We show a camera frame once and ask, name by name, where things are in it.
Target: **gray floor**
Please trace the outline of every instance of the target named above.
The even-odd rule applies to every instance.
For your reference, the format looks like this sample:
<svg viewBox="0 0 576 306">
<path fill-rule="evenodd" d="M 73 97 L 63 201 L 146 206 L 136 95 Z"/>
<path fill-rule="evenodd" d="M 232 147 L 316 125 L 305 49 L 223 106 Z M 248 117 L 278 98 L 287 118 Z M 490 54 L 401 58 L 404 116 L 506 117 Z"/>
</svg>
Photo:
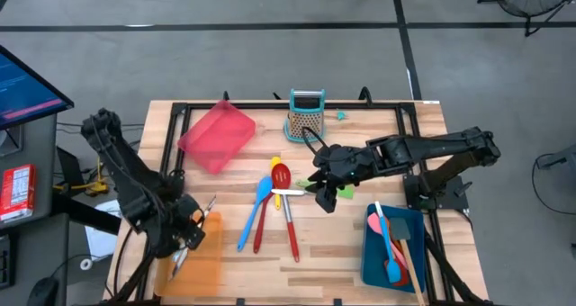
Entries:
<svg viewBox="0 0 576 306">
<path fill-rule="evenodd" d="M 402 2 L 409 23 L 521 22 L 475 0 Z M 392 0 L 9 0 L 0 13 L 0 26 L 395 20 Z M 555 20 L 576 21 L 576 5 Z M 448 129 L 478 125 L 495 133 L 502 150 L 496 166 L 464 176 L 474 182 L 474 236 L 490 297 L 572 305 L 576 218 L 538 202 L 530 171 L 536 156 L 576 142 L 576 29 L 544 29 L 528 39 L 521 29 L 410 30 L 409 37 L 422 96 L 442 102 Z M 215 99 L 225 90 L 264 99 L 323 87 L 328 98 L 343 99 L 368 86 L 377 99 L 411 98 L 396 29 L 4 32 L 0 43 L 76 102 L 62 122 L 81 122 L 101 106 L 124 122 L 143 122 L 152 99 Z M 94 164 L 81 137 L 59 132 L 58 144 L 84 166 Z M 559 166 L 538 172 L 536 185 L 551 205 L 576 211 L 571 176 Z M 70 237 L 70 253 L 86 252 L 81 227 Z M 82 273 L 73 263 L 69 303 L 97 302 L 108 266 Z"/>
</svg>

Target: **white paper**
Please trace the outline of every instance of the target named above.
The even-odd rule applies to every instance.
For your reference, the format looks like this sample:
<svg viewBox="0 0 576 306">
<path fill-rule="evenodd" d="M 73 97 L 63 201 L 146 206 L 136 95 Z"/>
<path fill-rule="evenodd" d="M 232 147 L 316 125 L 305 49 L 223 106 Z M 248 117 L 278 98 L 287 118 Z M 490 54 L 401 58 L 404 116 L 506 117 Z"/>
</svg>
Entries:
<svg viewBox="0 0 576 306">
<path fill-rule="evenodd" d="M 120 213 L 120 205 L 116 200 L 103 202 L 95 208 L 117 217 L 122 216 Z M 90 254 L 92 255 L 92 261 L 99 260 L 114 253 L 114 249 L 116 248 L 115 235 L 88 226 L 85 226 L 85 229 L 86 237 L 88 238 L 88 247 L 90 248 Z"/>
</svg>

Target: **utensil handle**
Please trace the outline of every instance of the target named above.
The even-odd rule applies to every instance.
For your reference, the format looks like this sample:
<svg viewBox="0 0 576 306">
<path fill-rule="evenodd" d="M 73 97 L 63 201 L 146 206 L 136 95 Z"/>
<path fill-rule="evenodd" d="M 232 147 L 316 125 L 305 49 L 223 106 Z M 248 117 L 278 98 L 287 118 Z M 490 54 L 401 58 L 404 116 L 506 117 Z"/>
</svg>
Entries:
<svg viewBox="0 0 576 306">
<path fill-rule="evenodd" d="M 292 212 L 290 211 L 290 203 L 288 202 L 288 198 L 286 195 L 282 195 L 282 203 L 284 204 L 284 214 L 286 215 L 286 222 L 292 221 Z"/>
<path fill-rule="evenodd" d="M 290 237 L 290 247 L 292 248 L 292 255 L 294 261 L 300 261 L 300 252 L 298 251 L 298 241 L 296 241 L 296 231 L 294 230 L 294 223 L 288 223 L 288 236 Z"/>
<path fill-rule="evenodd" d="M 388 254 L 388 260 L 394 263 L 394 256 L 392 254 L 392 248 L 390 247 L 390 233 L 388 232 L 388 226 L 386 226 L 386 221 L 383 217 L 379 217 L 380 227 L 382 228 L 382 235 L 384 236 L 384 244 L 386 245 L 386 253 Z"/>
<path fill-rule="evenodd" d="M 392 252 L 396 256 L 396 261 L 400 262 L 400 264 L 404 267 L 404 269 L 408 269 L 408 265 L 406 265 L 406 259 L 404 255 L 398 250 L 398 248 L 392 243 Z"/>
<path fill-rule="evenodd" d="M 260 220 L 258 221 L 258 228 L 256 229 L 256 236 L 254 237 L 254 253 L 258 253 L 260 250 L 260 244 L 262 243 L 262 233 L 264 232 L 264 219 L 266 217 L 266 206 L 272 197 L 270 193 L 262 203 L 262 211 L 260 212 Z"/>
<path fill-rule="evenodd" d="M 254 217 L 256 216 L 257 210 L 258 205 L 255 204 L 254 208 L 252 209 L 252 212 L 250 213 L 250 217 L 248 217 L 246 226 L 244 227 L 244 230 L 242 230 L 242 234 L 240 235 L 240 240 L 238 241 L 238 252 L 240 252 L 242 248 L 244 248 L 244 245 L 248 240 L 248 234 L 250 234 L 250 230 L 252 229 L 252 223 L 254 222 Z"/>
<path fill-rule="evenodd" d="M 416 293 L 416 298 L 418 299 L 419 306 L 425 306 L 424 296 L 422 296 L 422 290 L 420 289 L 420 283 L 418 282 L 418 277 L 416 276 L 416 269 L 414 268 L 414 263 L 412 263 L 412 256 L 410 255 L 410 250 L 408 249 L 408 243 L 406 239 L 401 239 L 400 244 L 402 245 L 402 251 L 404 251 L 404 258 L 406 258 L 406 263 L 408 264 L 408 273 L 410 274 L 410 279 L 412 280 L 412 285 L 414 286 L 414 292 Z"/>
<path fill-rule="evenodd" d="M 188 257 L 188 248 L 185 248 L 184 251 L 180 253 L 180 256 L 178 256 L 178 261 L 176 261 L 176 265 L 174 269 L 172 269 L 172 278 L 170 278 L 170 280 L 174 279 L 174 277 L 176 277 L 178 272 L 180 272 L 180 270 L 182 269 L 182 264 L 184 263 L 187 257 Z"/>
<path fill-rule="evenodd" d="M 276 206 L 276 210 L 277 210 L 277 211 L 280 211 L 280 194 L 276 194 L 276 195 L 274 196 L 274 203 L 275 203 L 275 206 Z"/>
</svg>

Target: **computer screen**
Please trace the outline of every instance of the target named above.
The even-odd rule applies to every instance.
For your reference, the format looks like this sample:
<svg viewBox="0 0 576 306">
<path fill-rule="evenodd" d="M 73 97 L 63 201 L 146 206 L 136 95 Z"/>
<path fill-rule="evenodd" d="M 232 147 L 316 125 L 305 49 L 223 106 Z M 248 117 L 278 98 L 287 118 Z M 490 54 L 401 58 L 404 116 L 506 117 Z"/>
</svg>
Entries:
<svg viewBox="0 0 576 306">
<path fill-rule="evenodd" d="M 73 106 L 53 85 L 0 47 L 0 130 Z"/>
</svg>

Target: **blue spatula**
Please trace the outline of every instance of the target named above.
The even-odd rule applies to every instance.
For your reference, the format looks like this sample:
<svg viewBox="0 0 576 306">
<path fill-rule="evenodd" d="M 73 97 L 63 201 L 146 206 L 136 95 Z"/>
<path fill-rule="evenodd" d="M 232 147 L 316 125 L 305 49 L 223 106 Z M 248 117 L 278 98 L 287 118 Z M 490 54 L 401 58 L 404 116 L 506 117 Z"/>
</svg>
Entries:
<svg viewBox="0 0 576 306">
<path fill-rule="evenodd" d="M 382 236 L 384 237 L 384 244 L 386 245 L 386 253 L 388 254 L 388 263 L 386 264 L 386 273 L 388 274 L 388 280 L 391 284 L 397 283 L 401 279 L 400 266 L 394 261 L 392 254 L 390 232 L 388 231 L 388 226 L 386 226 L 386 220 L 384 219 L 384 213 L 382 212 L 382 206 L 379 202 L 374 203 L 376 205 L 376 212 L 378 213 L 378 218 L 380 219 L 380 226 L 382 227 Z"/>
<path fill-rule="evenodd" d="M 272 178 L 270 176 L 263 177 L 262 180 L 260 180 L 258 183 L 258 187 L 256 188 L 256 201 L 254 202 L 254 207 L 252 208 L 250 217 L 248 217 L 246 226 L 244 227 L 244 230 L 242 230 L 242 234 L 240 234 L 240 239 L 238 240 L 238 252 L 240 252 L 244 248 L 244 245 L 246 245 L 248 234 L 250 234 L 250 230 L 252 229 L 252 223 L 254 222 L 254 217 L 256 216 L 258 207 L 268 196 L 268 194 L 270 194 L 271 190 Z"/>
</svg>

